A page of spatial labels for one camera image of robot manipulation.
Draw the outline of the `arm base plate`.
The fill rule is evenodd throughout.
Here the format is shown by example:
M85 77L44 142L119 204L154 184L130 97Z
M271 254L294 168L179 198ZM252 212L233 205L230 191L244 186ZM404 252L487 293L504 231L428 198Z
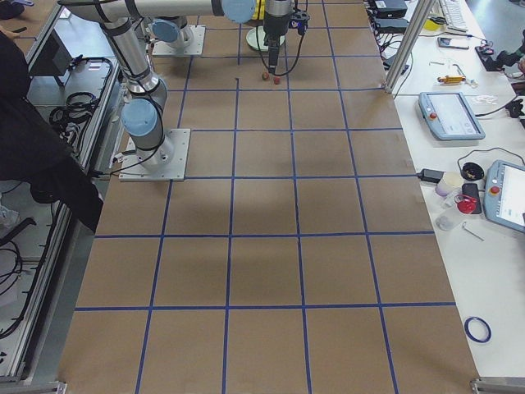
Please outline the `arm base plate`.
M155 36L153 55L155 57L189 57L203 53L203 42L206 27L204 25L156 24L153 26Z
M183 181L189 152L190 129L165 130L164 141L156 153L137 150L129 137L127 149L135 153L123 158L118 177L121 181Z

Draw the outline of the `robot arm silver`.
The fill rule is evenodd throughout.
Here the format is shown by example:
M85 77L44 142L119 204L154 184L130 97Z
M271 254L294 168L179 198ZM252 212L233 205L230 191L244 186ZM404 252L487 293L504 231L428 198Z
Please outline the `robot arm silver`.
M169 148L162 147L167 88L150 66L129 18L104 22L101 27L126 78L129 102L124 105L121 119L135 144L137 165L154 172L170 155Z

